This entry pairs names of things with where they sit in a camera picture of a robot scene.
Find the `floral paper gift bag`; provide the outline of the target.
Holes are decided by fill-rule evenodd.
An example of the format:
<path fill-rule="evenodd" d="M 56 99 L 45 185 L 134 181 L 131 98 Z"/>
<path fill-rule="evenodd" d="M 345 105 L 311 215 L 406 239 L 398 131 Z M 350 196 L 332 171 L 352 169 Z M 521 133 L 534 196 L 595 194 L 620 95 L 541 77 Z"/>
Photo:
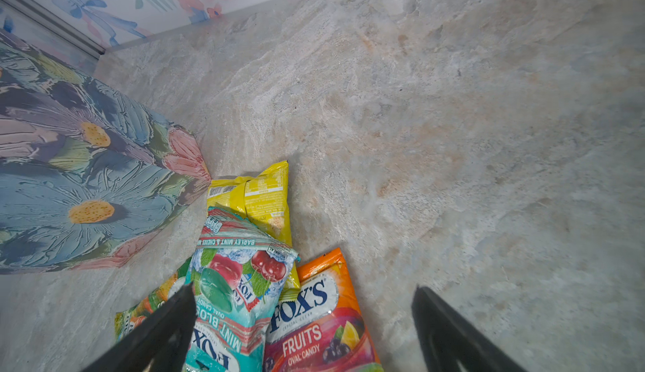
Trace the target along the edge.
<path fill-rule="evenodd" d="M 1 34 L 1 271 L 126 264 L 208 187 L 182 126 Z"/>

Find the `teal mint Fox's bag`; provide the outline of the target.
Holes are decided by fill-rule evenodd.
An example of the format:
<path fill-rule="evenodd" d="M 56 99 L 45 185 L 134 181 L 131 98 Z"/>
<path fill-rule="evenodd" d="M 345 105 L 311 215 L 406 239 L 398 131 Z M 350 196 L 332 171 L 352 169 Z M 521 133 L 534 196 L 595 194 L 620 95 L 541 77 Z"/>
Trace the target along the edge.
<path fill-rule="evenodd" d="M 197 320 L 184 369 L 261 371 L 270 320 L 297 258 L 250 220 L 211 207 L 186 272 Z"/>

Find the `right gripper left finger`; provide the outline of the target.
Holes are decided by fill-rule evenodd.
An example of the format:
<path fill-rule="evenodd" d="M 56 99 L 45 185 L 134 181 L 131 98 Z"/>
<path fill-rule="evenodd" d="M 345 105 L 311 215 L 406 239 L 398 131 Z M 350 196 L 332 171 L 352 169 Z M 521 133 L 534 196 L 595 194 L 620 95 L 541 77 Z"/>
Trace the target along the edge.
<path fill-rule="evenodd" d="M 189 284 L 84 371 L 182 371 L 196 319 Z"/>

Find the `green Fox's lemon bag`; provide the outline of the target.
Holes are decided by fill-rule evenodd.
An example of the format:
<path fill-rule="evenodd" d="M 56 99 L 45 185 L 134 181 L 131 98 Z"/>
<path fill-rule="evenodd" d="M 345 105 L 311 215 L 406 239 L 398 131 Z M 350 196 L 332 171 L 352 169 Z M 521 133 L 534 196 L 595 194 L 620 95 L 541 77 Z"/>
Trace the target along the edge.
<path fill-rule="evenodd" d="M 116 314 L 114 333 L 117 342 L 141 325 L 146 318 L 165 304 L 185 285 L 186 273 L 190 263 L 191 259 L 188 258 L 169 279 L 154 289 L 136 306 Z"/>

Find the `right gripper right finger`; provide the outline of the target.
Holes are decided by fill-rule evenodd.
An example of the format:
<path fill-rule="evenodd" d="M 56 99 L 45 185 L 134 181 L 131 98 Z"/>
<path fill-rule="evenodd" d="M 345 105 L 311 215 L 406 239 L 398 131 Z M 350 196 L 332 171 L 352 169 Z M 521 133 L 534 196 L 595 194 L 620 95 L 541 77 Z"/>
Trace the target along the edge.
<path fill-rule="evenodd" d="M 524 370 L 431 288 L 416 288 L 412 312 L 429 371 Z"/>

